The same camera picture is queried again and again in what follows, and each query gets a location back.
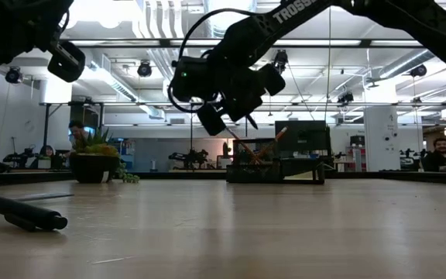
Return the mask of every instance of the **computer monitor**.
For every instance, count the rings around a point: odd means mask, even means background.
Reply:
[[[277,143],[280,152],[331,150],[330,129],[325,121],[276,121],[275,134],[284,127],[288,129]]]

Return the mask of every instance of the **cable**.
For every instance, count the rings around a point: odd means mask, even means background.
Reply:
[[[190,35],[192,35],[192,33],[195,31],[195,29],[197,27],[199,27],[199,25],[202,24],[204,21],[206,21],[206,19],[209,19],[210,17],[215,16],[222,12],[236,12],[236,13],[244,15],[244,16],[260,15],[258,12],[249,12],[249,11],[244,11],[244,10],[239,10],[239,9],[231,9],[231,8],[217,9],[217,10],[214,10],[212,12],[205,14],[194,25],[192,25],[190,30],[187,32],[187,35],[185,35],[184,41],[182,42],[182,44],[180,46],[180,53],[178,54],[178,60],[182,59],[182,56],[183,56],[184,50],[185,50],[185,46],[187,45],[187,41],[190,39]]]
[[[206,50],[202,55],[201,58],[206,57],[207,55],[209,55],[211,53],[212,50]]]
[[[175,107],[175,108],[177,108],[179,111],[181,111],[181,112],[186,112],[186,113],[197,113],[197,111],[200,109],[200,108],[198,108],[198,109],[187,109],[187,108],[182,108],[180,105],[178,105],[177,104],[177,102],[175,102],[175,97],[173,96],[173,90],[172,90],[172,88],[173,88],[173,86],[171,85],[171,83],[170,83],[170,85],[168,85],[168,99],[170,100],[170,102],[173,104],[173,106]]]
[[[324,121],[326,122],[326,115],[328,113],[328,100],[330,99],[330,77],[331,77],[331,7],[329,13],[328,24],[328,79],[326,84],[326,106],[324,107]]]
[[[62,33],[67,29],[68,23],[70,21],[70,10],[67,11],[66,15],[67,17],[65,18],[65,23],[63,24],[63,27],[61,27]]]
[[[416,97],[416,81],[414,77],[412,77],[412,87],[414,92],[414,97]],[[417,110],[419,108],[416,107],[416,133],[417,133],[417,149],[419,149],[419,152],[421,151],[421,138],[419,137],[419,115],[417,114]]]
[[[297,88],[297,91],[299,92],[300,97],[302,98],[302,102],[306,105],[306,109],[309,112],[310,117],[313,119],[313,121],[315,121],[312,111],[309,109],[309,106],[307,106],[306,100],[304,99],[302,92],[300,92],[299,85],[297,84],[297,81],[295,80],[295,76],[293,75],[292,67],[290,66],[290,64],[288,62],[286,62],[286,64],[288,65],[288,68],[290,69],[290,73],[292,74],[293,82],[295,84],[295,87]]]

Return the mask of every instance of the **wooden stick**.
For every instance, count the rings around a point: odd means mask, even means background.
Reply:
[[[278,140],[283,136],[283,134],[288,130],[288,127],[284,127],[279,133],[278,135],[275,136],[275,140],[270,143],[265,149],[259,151],[259,153],[257,153],[257,157],[261,158],[264,155],[266,155],[268,153],[268,151],[270,151],[275,145],[276,143],[278,143]]]
[[[231,131],[228,127],[226,127],[226,130],[236,139],[236,140],[238,140],[239,142],[238,143],[240,143],[240,145],[242,146],[242,147],[244,147],[244,149],[245,149],[245,151],[247,151],[247,153],[249,153],[250,155],[251,155],[251,157],[252,157],[252,160],[251,160],[251,164],[254,162],[254,161],[257,161],[259,164],[262,164],[262,161],[254,154],[254,151],[252,151],[245,143],[243,143],[243,142],[240,142],[240,138],[233,132],[233,131]]]

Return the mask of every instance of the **column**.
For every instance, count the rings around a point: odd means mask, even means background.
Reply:
[[[366,102],[396,102],[395,84],[384,81],[364,92]],[[367,171],[399,170],[400,153],[396,106],[365,108],[365,148]]]
[[[44,103],[67,103],[71,101],[72,84],[62,81],[58,77],[49,77],[41,81],[41,102]],[[70,107],[61,106],[49,118],[49,129],[47,131],[47,144],[55,150],[69,150],[71,143],[68,137],[68,124],[70,123]]]

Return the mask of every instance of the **man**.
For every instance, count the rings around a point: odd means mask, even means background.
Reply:
[[[70,140],[72,145],[74,145],[77,140],[82,139],[82,137],[87,139],[89,136],[89,133],[84,130],[84,124],[80,121],[72,120],[70,125],[68,125],[68,129],[70,129],[71,135],[73,136]],[[74,150],[72,149],[69,153],[66,153],[65,156],[69,157],[73,151]]]
[[[446,139],[439,138],[433,142],[434,151],[423,159],[425,171],[446,171]]]

